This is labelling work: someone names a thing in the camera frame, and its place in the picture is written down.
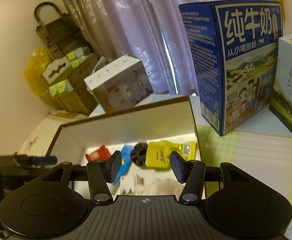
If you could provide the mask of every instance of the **blue milk carton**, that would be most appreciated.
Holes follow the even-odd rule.
[[[270,102],[282,9],[270,0],[179,5],[203,117],[224,135]]]

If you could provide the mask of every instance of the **white box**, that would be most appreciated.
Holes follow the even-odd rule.
[[[91,153],[103,144],[113,154],[121,150],[125,143],[136,145],[138,142],[161,140],[174,143],[195,141],[196,159],[201,159],[189,97],[173,98],[63,124],[57,130],[46,156],[56,156],[58,163],[69,161],[86,165],[85,153]],[[156,177],[176,179],[171,169],[141,168],[132,163],[127,175],[136,173],[145,178],[146,184]],[[75,190],[85,198],[90,198],[87,182],[76,182]],[[119,189],[112,191],[112,194],[119,194]]]
[[[153,93],[142,61],[122,56],[84,79],[106,113],[134,107]]]

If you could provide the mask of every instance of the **yellow pouch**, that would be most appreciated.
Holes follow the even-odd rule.
[[[172,151],[177,151],[186,161],[194,160],[196,142],[186,142],[183,144],[168,141],[150,142],[146,152],[146,166],[148,168],[170,168],[169,156]]]

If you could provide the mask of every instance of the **yellow plastic bag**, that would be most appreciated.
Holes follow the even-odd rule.
[[[196,142],[186,142],[183,144],[168,141],[148,143],[146,152],[146,166],[148,168],[168,169],[169,156],[173,151],[177,151],[186,161],[194,160],[196,155]]]
[[[57,100],[51,98],[48,91],[49,84],[42,76],[51,62],[48,49],[38,48],[33,52],[24,71],[24,76],[34,95],[39,96],[46,105],[62,109]]]

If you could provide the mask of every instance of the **curtain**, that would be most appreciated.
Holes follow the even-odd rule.
[[[96,54],[139,57],[155,93],[198,95],[178,4],[203,0],[63,0]]]

